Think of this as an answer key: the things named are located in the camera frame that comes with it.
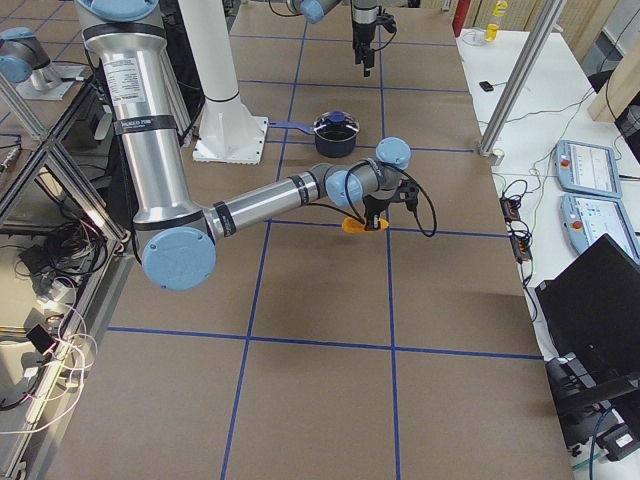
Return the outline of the near teach pendant tablet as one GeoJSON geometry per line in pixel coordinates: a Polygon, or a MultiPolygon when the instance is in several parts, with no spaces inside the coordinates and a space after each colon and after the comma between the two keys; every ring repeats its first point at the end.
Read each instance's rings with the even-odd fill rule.
{"type": "Polygon", "coordinates": [[[565,193],[561,214],[569,241],[578,254],[607,234],[639,262],[639,242],[620,199],[565,193]]]}

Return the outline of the aluminium frame post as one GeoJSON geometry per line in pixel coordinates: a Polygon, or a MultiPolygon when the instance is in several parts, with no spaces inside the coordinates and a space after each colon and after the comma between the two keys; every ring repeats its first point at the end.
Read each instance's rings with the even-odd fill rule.
{"type": "Polygon", "coordinates": [[[565,0],[544,2],[479,141],[478,153],[486,157],[492,166],[498,166],[502,162],[503,155],[496,153],[495,144],[565,5],[565,0]]]}

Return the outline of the small black square device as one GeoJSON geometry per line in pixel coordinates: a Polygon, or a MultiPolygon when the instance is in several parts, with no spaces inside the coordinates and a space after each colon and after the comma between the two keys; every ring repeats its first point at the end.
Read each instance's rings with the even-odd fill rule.
{"type": "Polygon", "coordinates": [[[485,92],[491,92],[494,90],[494,86],[488,81],[481,81],[479,86],[485,92]]]}

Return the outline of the glass lid with blue knob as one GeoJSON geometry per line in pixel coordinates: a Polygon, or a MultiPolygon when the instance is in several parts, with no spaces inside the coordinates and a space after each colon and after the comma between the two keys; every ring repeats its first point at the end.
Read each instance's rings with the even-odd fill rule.
{"type": "Polygon", "coordinates": [[[319,115],[313,123],[313,131],[317,134],[328,131],[339,131],[355,135],[360,131],[359,121],[350,113],[334,110],[319,115]]]}

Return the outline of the yellow cup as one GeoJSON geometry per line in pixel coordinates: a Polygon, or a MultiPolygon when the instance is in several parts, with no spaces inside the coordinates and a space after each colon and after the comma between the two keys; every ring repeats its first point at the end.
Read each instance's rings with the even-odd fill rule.
{"type": "Polygon", "coordinates": [[[485,30],[484,39],[486,42],[493,42],[496,40],[499,32],[499,25],[497,23],[489,23],[485,30]]]}

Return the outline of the yellow corn cob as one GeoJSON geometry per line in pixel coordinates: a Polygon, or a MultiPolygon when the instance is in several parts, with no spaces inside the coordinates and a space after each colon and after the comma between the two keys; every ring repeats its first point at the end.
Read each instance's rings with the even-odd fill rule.
{"type": "Polygon", "coordinates": [[[364,234],[387,230],[389,222],[379,215],[366,217],[363,221],[346,217],[341,223],[341,228],[348,234],[364,234]]]}

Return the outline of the black orange usb hub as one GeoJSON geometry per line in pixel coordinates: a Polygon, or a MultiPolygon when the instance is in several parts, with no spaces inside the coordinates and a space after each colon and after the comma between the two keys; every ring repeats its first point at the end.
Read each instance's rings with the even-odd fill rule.
{"type": "Polygon", "coordinates": [[[514,197],[500,198],[500,206],[515,260],[522,264],[533,260],[531,243],[533,240],[529,226],[521,219],[520,201],[514,197]]]}

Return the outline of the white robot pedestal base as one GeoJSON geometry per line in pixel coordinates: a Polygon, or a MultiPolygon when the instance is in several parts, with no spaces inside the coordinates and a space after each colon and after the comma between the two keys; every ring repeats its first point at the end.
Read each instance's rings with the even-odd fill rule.
{"type": "Polygon", "coordinates": [[[255,165],[268,119],[252,115],[241,99],[222,3],[184,0],[179,7],[205,100],[194,159],[255,165]]]}

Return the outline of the teach pendant tablet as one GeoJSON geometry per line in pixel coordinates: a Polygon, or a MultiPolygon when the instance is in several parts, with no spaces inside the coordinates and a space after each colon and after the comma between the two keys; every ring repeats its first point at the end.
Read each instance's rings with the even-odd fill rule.
{"type": "Polygon", "coordinates": [[[620,199],[565,193],[561,214],[569,241],[578,254],[607,234],[639,262],[639,242],[620,199]]]}
{"type": "Polygon", "coordinates": [[[620,199],[617,161],[612,148],[573,140],[560,140],[554,164],[561,187],[568,192],[620,199]]]}

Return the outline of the black laptop computer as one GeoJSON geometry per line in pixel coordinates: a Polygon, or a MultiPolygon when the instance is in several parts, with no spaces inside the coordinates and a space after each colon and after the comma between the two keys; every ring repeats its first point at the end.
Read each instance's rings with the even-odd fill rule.
{"type": "Polygon", "coordinates": [[[639,370],[639,264],[610,235],[535,292],[558,354],[619,374],[639,370]]]}

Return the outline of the far teach pendant tablet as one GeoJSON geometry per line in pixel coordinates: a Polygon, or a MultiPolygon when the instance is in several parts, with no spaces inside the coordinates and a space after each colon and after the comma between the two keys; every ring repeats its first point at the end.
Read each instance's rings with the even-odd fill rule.
{"type": "Polygon", "coordinates": [[[561,187],[568,192],[620,199],[617,161],[612,148],[573,140],[560,140],[554,164],[561,187]]]}

